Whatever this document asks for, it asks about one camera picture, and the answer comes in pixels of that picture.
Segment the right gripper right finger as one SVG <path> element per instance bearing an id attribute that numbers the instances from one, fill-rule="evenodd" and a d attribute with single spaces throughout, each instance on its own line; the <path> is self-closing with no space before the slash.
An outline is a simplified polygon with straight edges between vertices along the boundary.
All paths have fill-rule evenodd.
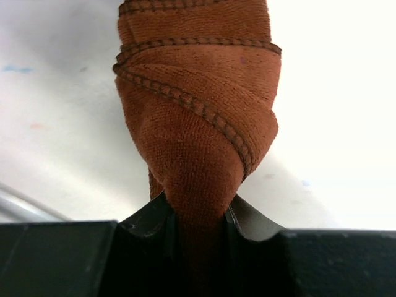
<path id="1" fill-rule="evenodd" d="M 235 197 L 227 296 L 394 296 L 395 232 L 286 229 Z"/>

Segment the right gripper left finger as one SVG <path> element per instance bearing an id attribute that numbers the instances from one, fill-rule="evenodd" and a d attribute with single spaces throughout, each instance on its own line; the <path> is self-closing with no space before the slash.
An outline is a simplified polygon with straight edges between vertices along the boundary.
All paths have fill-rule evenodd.
<path id="1" fill-rule="evenodd" d="M 3 224 L 1 295 L 175 295 L 174 239 L 164 194 L 122 222 Z"/>

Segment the brown towel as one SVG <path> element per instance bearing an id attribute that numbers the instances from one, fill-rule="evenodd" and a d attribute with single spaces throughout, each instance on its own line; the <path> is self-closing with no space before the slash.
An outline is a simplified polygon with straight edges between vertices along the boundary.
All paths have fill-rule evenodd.
<path id="1" fill-rule="evenodd" d="M 187 230 L 215 230 L 278 131 L 265 1 L 125 1 L 113 67 L 127 127 Z"/>

